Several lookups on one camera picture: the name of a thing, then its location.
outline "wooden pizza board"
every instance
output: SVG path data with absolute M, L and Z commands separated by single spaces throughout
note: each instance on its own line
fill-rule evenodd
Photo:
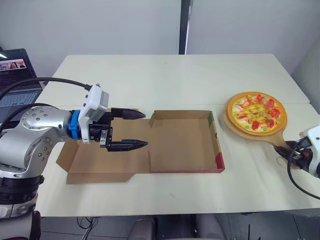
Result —
M 283 134 L 286 129 L 287 122 L 288 122 L 287 119 L 285 119 L 285 123 L 284 123 L 283 127 L 281 129 L 279 129 L 277 132 L 275 132 L 274 134 L 265 135 L 265 136 L 257 136 L 257 135 L 247 134 L 247 133 L 241 131 L 239 128 L 237 128 L 229 119 L 228 105 L 229 105 L 229 102 L 232 98 L 230 98 L 226 102 L 226 104 L 224 105 L 224 111 L 223 111 L 222 116 L 223 116 L 223 120 L 224 120 L 225 124 L 234 134 L 236 134 L 242 138 L 245 138 L 245 139 L 249 139 L 249 140 L 253 140 L 253 141 L 263 141 L 263 142 L 270 143 L 273 146 L 284 147 L 286 149 L 291 150 L 291 147 L 286 143 L 286 141 L 284 140 L 284 137 L 283 137 Z M 300 169 L 300 168 L 298 166 L 296 166 L 295 164 L 292 164 L 291 169 Z

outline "cardboard pizza box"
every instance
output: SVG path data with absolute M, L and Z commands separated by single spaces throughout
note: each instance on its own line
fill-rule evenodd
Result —
M 221 173 L 225 169 L 211 111 L 156 110 L 151 119 L 112 121 L 113 141 L 139 139 L 147 146 L 108 152 L 99 143 L 66 142 L 56 163 L 67 184 L 126 182 L 134 174 Z

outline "laptop screen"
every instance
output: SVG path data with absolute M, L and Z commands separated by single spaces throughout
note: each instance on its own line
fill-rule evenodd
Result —
M 35 78 L 35 71 L 24 49 L 15 49 L 0 52 L 0 90 L 21 80 Z M 19 89 L 40 88 L 38 83 L 28 84 Z

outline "black cable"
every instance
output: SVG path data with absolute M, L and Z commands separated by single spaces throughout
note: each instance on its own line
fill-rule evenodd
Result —
M 320 197 L 319 197 L 319 196 L 314 195 L 314 194 L 312 194 L 312 193 L 304 190 L 302 187 L 300 187 L 300 186 L 296 183 L 296 181 L 294 180 L 294 178 L 292 177 L 292 174 L 291 174 L 291 161 L 292 161 L 292 158 L 293 158 L 293 156 L 294 156 L 294 153 L 295 153 L 295 151 L 296 151 L 297 149 L 298 149 L 298 144 L 296 144 L 296 145 L 294 146 L 294 148 L 292 149 L 292 151 L 291 151 L 291 153 L 290 153 L 290 155 L 289 155 L 289 158 L 288 158 L 288 164 L 287 164 L 287 168 L 286 168 L 286 169 L 287 169 L 289 178 L 290 178 L 291 182 L 293 183 L 293 185 L 295 185 L 301 192 L 309 195 L 310 197 L 313 197 L 313 198 L 315 198 L 315 199 L 320 200 Z
M 76 218 L 76 222 L 78 224 L 78 226 L 82 229 L 85 229 L 85 233 L 82 237 L 83 240 L 87 240 L 88 239 L 88 236 L 90 234 L 90 232 L 94 229 L 94 227 L 97 225 L 98 223 L 98 218 L 97 217 L 85 217 L 84 218 L 85 220 L 87 220 L 89 222 L 89 225 L 88 226 L 83 226 L 82 225 L 82 222 L 83 222 L 83 218 L 81 218 L 80 222 L 79 222 L 79 218 L 77 217 Z
M 18 108 L 17 110 L 15 110 L 13 113 L 11 113 L 1 124 L 0 126 L 0 135 L 2 133 L 2 131 L 5 129 L 6 125 L 11 121 L 11 119 L 13 119 L 16 115 L 18 115 L 19 113 L 21 113 L 23 110 L 26 109 L 30 109 L 32 107 L 37 107 L 37 106 L 48 106 L 48 107 L 53 107 L 56 109 L 56 107 L 51 106 L 49 104 L 45 104 L 45 103 L 31 103 L 28 105 L 24 105 L 20 108 Z
M 30 84 L 30 83 L 45 82 L 45 81 L 72 84 L 72 85 L 76 85 L 76 86 L 82 87 L 82 88 L 84 88 L 85 90 L 88 90 L 88 91 L 91 89 L 91 85 L 84 84 L 84 83 L 77 82 L 77 81 L 68 80 L 68 79 L 55 78 L 55 77 L 34 77 L 34 78 L 28 78 L 28 79 L 25 79 L 25 80 L 22 80 L 22 81 L 15 82 L 14 84 L 11 84 L 10 86 L 8 86 L 6 89 L 4 89 L 0 93 L 0 101 L 4 97 L 4 95 L 6 95 L 12 89 L 14 89 L 14 88 L 16 88 L 18 86 L 25 85 L 25 84 Z
M 89 223 L 89 225 L 88 226 L 82 226 L 82 219 L 80 220 L 80 222 L 79 222 L 79 217 L 77 217 L 76 218 L 76 223 L 78 224 L 78 226 L 80 227 L 80 228 L 82 228 L 82 229 L 88 229 L 89 227 L 90 227 L 90 223 Z

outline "pizza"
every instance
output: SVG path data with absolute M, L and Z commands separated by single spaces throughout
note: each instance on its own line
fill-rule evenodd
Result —
M 228 105 L 229 119 L 239 129 L 253 135 L 269 135 L 281 129 L 287 114 L 274 97 L 261 92 L 243 92 Z

